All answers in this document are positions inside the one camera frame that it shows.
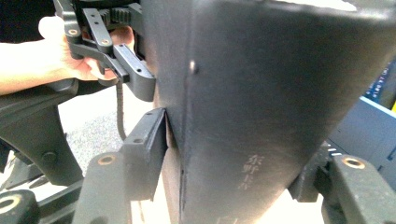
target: black cable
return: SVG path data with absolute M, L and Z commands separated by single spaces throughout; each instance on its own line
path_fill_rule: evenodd
M 120 138 L 125 140 L 126 134 L 123 126 L 123 92 L 122 92 L 122 82 L 117 82 L 117 130 L 119 131 Z

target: metal screw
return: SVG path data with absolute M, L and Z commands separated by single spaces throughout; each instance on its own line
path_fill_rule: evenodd
M 358 161 L 349 157 L 343 158 L 343 163 L 354 169 L 364 169 L 364 167 L 366 167 L 362 161 Z
M 21 195 L 15 194 L 0 199 L 0 214 L 4 214 L 16 207 L 21 201 Z
M 74 30 L 74 29 L 71 29 L 71 30 L 69 30 L 69 34 L 70 34 L 70 35 L 77 35 L 77 34 L 78 34 L 78 31 L 77 31 L 77 30 Z
M 55 162 L 56 159 L 57 159 L 57 155 L 55 152 L 45 152 L 41 156 L 41 160 L 43 160 L 44 162 Z
M 114 160 L 116 159 L 115 156 L 109 155 L 109 156 L 104 156 L 101 159 L 99 159 L 98 163 L 99 165 L 109 165 L 111 164 Z

